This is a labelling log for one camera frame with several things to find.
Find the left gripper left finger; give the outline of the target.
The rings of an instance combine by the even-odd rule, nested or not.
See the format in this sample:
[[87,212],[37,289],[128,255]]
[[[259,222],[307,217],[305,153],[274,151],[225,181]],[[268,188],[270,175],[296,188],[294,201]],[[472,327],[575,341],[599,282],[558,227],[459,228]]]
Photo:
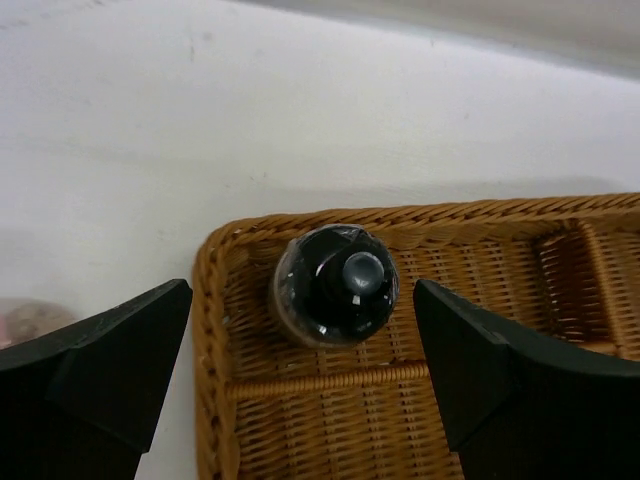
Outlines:
[[152,445],[192,290],[172,279],[1,352],[4,479],[132,479]]

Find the black-cap spice bottle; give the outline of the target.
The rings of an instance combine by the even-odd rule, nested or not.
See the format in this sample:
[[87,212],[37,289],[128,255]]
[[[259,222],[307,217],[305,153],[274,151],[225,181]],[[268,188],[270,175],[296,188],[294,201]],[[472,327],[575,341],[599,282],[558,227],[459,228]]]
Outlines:
[[393,256],[359,225],[329,224],[291,240],[269,285],[285,335],[312,349],[350,348],[389,321],[399,297]]

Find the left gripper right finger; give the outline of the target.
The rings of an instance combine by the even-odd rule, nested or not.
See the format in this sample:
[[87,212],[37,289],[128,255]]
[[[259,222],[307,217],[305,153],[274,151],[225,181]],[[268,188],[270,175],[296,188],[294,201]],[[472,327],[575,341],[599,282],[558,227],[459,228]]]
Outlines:
[[540,334],[431,280],[416,321],[468,479],[635,479],[639,365]]

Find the pink-cap spice bottle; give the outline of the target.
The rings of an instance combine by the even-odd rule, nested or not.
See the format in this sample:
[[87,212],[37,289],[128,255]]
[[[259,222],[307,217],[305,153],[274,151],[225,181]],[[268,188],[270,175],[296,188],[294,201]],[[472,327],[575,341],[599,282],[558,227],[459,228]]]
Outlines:
[[1,298],[1,349],[6,349],[53,331],[77,320],[66,307],[44,300]]

